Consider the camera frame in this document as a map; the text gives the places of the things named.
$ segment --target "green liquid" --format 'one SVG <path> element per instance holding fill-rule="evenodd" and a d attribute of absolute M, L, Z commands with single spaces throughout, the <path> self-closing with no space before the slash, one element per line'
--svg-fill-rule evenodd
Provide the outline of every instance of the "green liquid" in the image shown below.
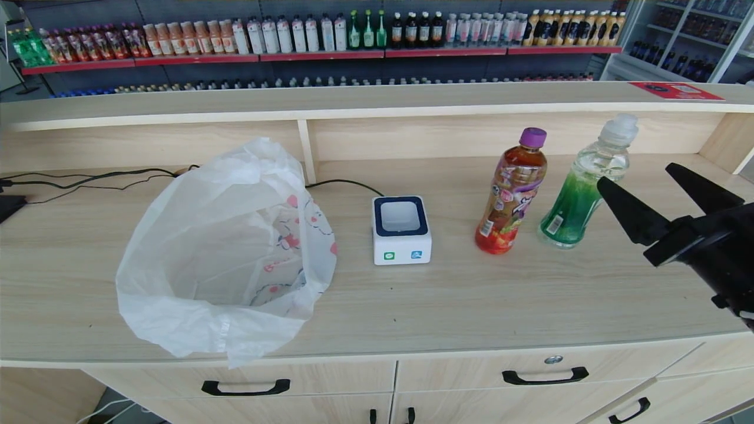
<path fill-rule="evenodd" d="M 566 177 L 552 210 L 539 225 L 540 232 L 558 247 L 574 247 L 584 238 L 589 219 L 602 203 L 599 177 L 573 170 Z"/>

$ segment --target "black device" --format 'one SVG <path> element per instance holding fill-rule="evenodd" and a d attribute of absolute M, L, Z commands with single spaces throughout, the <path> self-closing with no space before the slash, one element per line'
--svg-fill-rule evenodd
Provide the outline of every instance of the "black device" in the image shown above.
<path fill-rule="evenodd" d="M 631 241 L 649 246 L 652 265 L 690 266 L 715 291 L 713 303 L 754 331 L 754 203 L 679 164 L 665 170 L 704 216 L 669 221 L 606 177 L 597 189 Z"/>

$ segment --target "barcode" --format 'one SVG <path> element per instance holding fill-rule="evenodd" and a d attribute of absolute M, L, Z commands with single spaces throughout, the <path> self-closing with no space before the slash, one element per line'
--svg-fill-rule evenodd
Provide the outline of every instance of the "barcode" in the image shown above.
<path fill-rule="evenodd" d="M 558 232 L 558 229 L 563 224 L 563 218 L 560 215 L 557 215 L 553 218 L 552 221 L 550 221 L 550 225 L 547 226 L 547 232 L 550 234 L 555 234 Z"/>
<path fill-rule="evenodd" d="M 487 220 L 486 222 L 484 222 L 484 225 L 482 226 L 482 229 L 479 230 L 479 232 L 483 236 L 487 237 L 489 233 L 492 232 L 492 224 L 493 224 L 492 221 Z"/>

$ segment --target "red sign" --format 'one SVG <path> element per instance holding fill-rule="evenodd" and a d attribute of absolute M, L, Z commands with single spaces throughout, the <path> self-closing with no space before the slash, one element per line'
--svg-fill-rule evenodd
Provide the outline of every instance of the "red sign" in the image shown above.
<path fill-rule="evenodd" d="M 630 82 L 655 96 L 673 100 L 725 100 L 684 82 Z"/>

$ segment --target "white bottle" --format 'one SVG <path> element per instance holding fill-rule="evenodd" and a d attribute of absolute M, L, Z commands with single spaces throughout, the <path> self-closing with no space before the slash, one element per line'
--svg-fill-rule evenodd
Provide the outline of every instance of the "white bottle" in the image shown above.
<path fill-rule="evenodd" d="M 277 40 L 275 22 L 270 17 L 266 17 L 262 22 L 262 34 L 265 37 L 267 53 L 280 53 L 280 42 Z"/>
<path fill-rule="evenodd" d="M 290 53 L 293 51 L 293 43 L 290 39 L 290 25 L 285 19 L 285 15 L 280 15 L 277 19 L 277 37 L 280 39 L 281 53 Z"/>
<path fill-rule="evenodd" d="M 322 44 L 325 47 L 325 51 L 335 51 L 336 43 L 335 36 L 333 35 L 333 22 L 327 14 L 322 14 L 320 26 L 322 26 Z"/>
<path fill-rule="evenodd" d="M 345 51 L 348 46 L 345 24 L 346 22 L 343 14 L 338 14 L 338 17 L 335 19 L 335 49 L 337 51 Z"/>
<path fill-rule="evenodd" d="M 306 18 L 306 23 L 304 24 L 304 26 L 306 29 L 306 45 L 308 46 L 309 51 L 319 51 L 320 36 L 317 32 L 317 20 L 309 15 Z"/>
<path fill-rule="evenodd" d="M 306 53 L 306 34 L 304 33 L 304 22 L 299 19 L 299 15 L 293 16 L 290 23 L 293 31 L 293 44 L 296 47 L 296 53 Z"/>
<path fill-rule="evenodd" d="M 249 41 L 251 41 L 251 51 L 254 54 L 264 54 L 266 52 L 265 43 L 262 40 L 262 25 L 256 20 L 256 17 L 250 17 L 246 25 L 249 32 Z"/>
<path fill-rule="evenodd" d="M 239 54 L 249 54 L 249 39 L 244 31 L 244 23 L 240 19 L 233 21 L 233 36 L 236 39 Z"/>

